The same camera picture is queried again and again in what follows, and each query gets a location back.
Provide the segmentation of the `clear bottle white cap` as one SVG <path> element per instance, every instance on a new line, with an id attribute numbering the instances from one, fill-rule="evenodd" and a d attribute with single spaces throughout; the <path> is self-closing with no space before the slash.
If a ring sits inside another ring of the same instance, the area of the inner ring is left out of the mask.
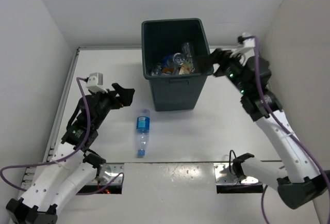
<path id="1" fill-rule="evenodd" d="M 187 62 L 193 64 L 194 63 L 194 58 L 195 58 L 195 52 L 194 48 L 191 42 L 184 42 L 181 45 L 181 51 L 183 55 L 185 56 L 185 59 Z"/>

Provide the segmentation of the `blue label bottle white cap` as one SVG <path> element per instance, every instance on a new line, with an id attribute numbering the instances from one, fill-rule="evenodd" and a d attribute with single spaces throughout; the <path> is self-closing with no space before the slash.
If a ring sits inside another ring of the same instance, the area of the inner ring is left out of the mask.
<path id="1" fill-rule="evenodd" d="M 184 64 L 185 60 L 186 58 L 182 53 L 171 54 L 162 59 L 162 66 L 166 68 L 178 68 Z"/>

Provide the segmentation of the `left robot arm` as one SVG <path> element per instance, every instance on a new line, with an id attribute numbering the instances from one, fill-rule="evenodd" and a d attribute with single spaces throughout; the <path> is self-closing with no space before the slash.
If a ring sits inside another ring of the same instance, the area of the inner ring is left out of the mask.
<path id="1" fill-rule="evenodd" d="M 70 117 L 66 133 L 32 186 L 6 210 L 13 223 L 56 223 L 64 206 L 90 181 L 99 178 L 106 160 L 89 152 L 98 128 L 111 110 L 130 106 L 134 89 L 117 83 L 113 90 L 89 86 Z"/>

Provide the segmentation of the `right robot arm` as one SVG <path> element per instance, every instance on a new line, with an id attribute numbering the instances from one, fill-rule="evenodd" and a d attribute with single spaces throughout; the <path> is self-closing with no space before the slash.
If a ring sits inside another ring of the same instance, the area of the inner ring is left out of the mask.
<path id="1" fill-rule="evenodd" d="M 310 156 L 295 142 L 282 105 L 268 88 L 270 64 L 254 56 L 241 63 L 241 54 L 215 49 L 193 59 L 196 71 L 207 74 L 214 64 L 215 77 L 226 76 L 241 92 L 241 104 L 252 121 L 264 132 L 281 158 L 284 169 L 264 165 L 251 153 L 233 159 L 230 172 L 238 179 L 254 177 L 276 190 L 286 206 L 295 210 L 327 190 L 329 171 L 321 173 Z"/>

